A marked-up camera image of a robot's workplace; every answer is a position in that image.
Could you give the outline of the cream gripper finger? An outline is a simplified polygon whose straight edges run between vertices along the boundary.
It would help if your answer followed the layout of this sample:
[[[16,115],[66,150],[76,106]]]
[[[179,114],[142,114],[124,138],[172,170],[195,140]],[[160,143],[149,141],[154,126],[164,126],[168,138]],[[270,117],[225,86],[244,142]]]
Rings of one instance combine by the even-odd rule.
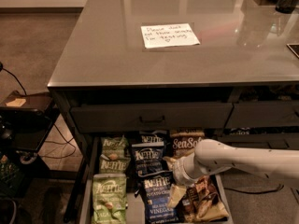
[[[175,208],[179,201],[186,193],[186,187],[182,185],[172,184],[169,192],[169,199],[167,203],[168,208]]]

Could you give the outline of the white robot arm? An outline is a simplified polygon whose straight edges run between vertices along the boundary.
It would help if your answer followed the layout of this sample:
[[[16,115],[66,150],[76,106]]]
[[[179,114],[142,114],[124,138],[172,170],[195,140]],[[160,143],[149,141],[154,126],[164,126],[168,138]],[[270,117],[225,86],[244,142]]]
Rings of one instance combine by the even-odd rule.
[[[189,187],[203,175],[219,174],[230,168],[299,189],[298,150],[231,147],[204,139],[191,154],[174,162],[172,172],[177,184]]]

